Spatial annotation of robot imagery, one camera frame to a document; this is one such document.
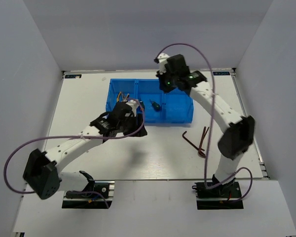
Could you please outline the green Phillips stubby screwdriver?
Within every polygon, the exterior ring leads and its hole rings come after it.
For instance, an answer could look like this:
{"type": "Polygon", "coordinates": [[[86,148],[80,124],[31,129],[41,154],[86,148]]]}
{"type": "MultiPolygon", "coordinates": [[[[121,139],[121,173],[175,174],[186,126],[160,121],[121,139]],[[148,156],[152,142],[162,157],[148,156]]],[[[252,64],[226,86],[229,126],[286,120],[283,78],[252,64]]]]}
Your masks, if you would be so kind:
{"type": "Polygon", "coordinates": [[[140,102],[140,105],[141,105],[141,110],[145,110],[145,105],[144,105],[144,102],[142,100],[139,100],[140,102]]]}

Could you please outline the long-nose yellow black pliers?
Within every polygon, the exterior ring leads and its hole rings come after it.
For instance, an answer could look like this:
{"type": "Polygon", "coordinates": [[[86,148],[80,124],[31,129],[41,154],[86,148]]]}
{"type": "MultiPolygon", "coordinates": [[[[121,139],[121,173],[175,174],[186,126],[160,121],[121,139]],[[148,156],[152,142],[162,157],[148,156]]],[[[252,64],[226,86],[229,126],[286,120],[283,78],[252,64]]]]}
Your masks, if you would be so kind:
{"type": "Polygon", "coordinates": [[[124,94],[124,93],[122,93],[122,101],[123,102],[127,102],[128,101],[128,99],[129,99],[129,93],[128,94],[124,94]]]}

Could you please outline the green flathead stubby screwdriver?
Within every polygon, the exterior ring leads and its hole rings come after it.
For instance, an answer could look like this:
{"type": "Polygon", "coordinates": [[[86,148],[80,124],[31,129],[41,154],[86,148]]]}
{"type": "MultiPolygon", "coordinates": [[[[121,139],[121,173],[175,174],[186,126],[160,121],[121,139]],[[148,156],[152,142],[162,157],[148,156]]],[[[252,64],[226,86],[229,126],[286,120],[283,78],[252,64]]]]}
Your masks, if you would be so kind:
{"type": "Polygon", "coordinates": [[[161,106],[156,101],[150,100],[150,103],[156,112],[161,111],[161,106]]]}

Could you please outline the small yellow black pliers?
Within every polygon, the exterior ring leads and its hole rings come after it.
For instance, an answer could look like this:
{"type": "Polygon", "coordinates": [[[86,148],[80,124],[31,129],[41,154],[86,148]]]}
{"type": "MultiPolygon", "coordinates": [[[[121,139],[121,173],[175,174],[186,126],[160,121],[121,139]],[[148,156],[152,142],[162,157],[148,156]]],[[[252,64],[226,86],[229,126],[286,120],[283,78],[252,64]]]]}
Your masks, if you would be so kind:
{"type": "Polygon", "coordinates": [[[116,101],[117,102],[122,102],[126,100],[126,95],[124,94],[124,92],[120,91],[117,95],[116,101]]]}

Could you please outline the short brown hex key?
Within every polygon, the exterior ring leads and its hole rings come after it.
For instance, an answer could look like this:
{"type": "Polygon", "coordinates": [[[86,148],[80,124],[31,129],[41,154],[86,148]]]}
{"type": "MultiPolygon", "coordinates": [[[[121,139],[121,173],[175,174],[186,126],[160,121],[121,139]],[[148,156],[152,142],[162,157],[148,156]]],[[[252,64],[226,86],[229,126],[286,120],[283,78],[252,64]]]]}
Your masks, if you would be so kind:
{"type": "Polygon", "coordinates": [[[194,145],[187,137],[186,137],[187,131],[183,132],[182,138],[188,142],[193,148],[195,148],[197,151],[199,150],[199,147],[194,145]]]}

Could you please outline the thick long brown hex key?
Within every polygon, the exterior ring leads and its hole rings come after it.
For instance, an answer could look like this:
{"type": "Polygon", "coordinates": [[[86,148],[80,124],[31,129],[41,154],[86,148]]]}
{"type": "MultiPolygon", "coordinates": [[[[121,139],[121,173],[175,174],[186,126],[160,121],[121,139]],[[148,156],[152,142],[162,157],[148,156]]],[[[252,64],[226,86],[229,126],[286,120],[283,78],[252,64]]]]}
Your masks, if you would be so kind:
{"type": "Polygon", "coordinates": [[[208,129],[209,127],[206,127],[206,126],[203,128],[203,132],[202,132],[199,147],[198,147],[198,155],[202,158],[206,157],[205,150],[202,148],[202,145],[207,135],[208,129]]]}

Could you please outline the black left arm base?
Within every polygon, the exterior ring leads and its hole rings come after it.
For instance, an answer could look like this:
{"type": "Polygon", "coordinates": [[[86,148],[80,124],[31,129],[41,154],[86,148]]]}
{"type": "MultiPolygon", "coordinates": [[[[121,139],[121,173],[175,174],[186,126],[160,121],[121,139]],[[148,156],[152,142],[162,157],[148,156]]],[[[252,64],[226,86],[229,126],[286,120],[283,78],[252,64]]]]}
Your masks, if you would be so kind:
{"type": "Polygon", "coordinates": [[[85,191],[65,192],[63,209],[109,209],[114,195],[114,181],[95,182],[85,191]]]}

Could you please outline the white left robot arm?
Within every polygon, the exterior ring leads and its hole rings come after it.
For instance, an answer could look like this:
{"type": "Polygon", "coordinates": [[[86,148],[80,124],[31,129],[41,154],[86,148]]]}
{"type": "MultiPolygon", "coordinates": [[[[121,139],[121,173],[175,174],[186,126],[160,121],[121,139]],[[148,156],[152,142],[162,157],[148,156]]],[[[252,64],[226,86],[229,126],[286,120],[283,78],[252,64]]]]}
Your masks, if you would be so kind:
{"type": "Polygon", "coordinates": [[[111,112],[104,112],[90,122],[78,136],[46,151],[35,149],[29,155],[24,180],[40,199],[47,199],[57,191],[89,197],[95,193],[95,180],[85,171],[65,172],[64,168],[76,158],[107,140],[147,135],[143,110],[137,100],[116,103],[111,112]]]}

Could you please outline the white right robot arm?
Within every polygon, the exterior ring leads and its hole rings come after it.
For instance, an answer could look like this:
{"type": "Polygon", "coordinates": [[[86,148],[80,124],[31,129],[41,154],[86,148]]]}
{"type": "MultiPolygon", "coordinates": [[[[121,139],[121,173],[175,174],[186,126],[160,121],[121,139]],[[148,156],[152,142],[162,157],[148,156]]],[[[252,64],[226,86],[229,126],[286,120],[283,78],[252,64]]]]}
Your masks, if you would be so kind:
{"type": "Polygon", "coordinates": [[[156,73],[159,88],[165,93],[176,88],[184,92],[200,104],[221,129],[222,137],[218,141],[221,158],[212,182],[213,192],[219,197],[226,196],[231,190],[229,182],[234,179],[240,159],[253,143],[254,118],[233,110],[214,92],[214,85],[200,71],[190,71],[181,54],[169,56],[160,53],[155,62],[159,65],[156,73]]]}

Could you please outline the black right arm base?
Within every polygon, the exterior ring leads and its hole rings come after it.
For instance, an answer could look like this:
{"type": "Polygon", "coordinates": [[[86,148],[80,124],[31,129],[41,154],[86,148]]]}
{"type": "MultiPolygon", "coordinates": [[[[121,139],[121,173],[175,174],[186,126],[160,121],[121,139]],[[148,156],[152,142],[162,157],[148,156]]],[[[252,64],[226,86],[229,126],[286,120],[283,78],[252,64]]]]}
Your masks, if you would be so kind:
{"type": "Polygon", "coordinates": [[[194,183],[192,189],[196,194],[196,204],[198,210],[235,210],[243,209],[243,201],[240,185],[233,182],[229,185],[206,189],[204,182],[194,183]]]}

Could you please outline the blue three-compartment bin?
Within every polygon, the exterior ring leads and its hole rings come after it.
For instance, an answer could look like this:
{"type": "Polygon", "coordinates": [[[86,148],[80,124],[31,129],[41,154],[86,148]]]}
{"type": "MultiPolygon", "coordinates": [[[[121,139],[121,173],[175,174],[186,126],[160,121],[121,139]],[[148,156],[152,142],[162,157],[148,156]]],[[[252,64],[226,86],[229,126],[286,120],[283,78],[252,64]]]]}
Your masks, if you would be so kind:
{"type": "Polygon", "coordinates": [[[192,123],[193,101],[177,88],[170,93],[159,89],[157,79],[111,79],[106,110],[111,111],[122,92],[145,106],[146,123],[192,123]]]}

